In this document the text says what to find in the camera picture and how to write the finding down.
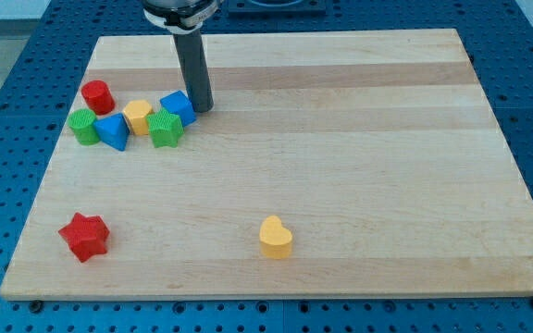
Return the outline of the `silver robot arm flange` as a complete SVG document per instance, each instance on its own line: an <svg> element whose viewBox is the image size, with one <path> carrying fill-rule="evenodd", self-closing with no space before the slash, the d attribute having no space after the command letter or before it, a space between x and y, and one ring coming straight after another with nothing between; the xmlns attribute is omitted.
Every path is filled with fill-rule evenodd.
<svg viewBox="0 0 533 333"><path fill-rule="evenodd" d="M189 34L221 7L223 0L142 0L143 13L154 26L172 34Z"/></svg>

